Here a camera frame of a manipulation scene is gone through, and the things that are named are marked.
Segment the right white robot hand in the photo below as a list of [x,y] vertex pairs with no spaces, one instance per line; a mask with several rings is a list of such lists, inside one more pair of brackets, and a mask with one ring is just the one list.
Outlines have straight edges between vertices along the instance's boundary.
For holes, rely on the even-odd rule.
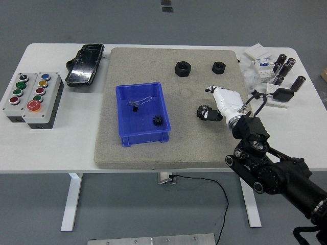
[[205,92],[213,94],[217,108],[221,115],[225,117],[228,126],[231,126],[234,121],[238,120],[244,114],[246,107],[244,107],[244,103],[238,92],[214,85],[206,88]]

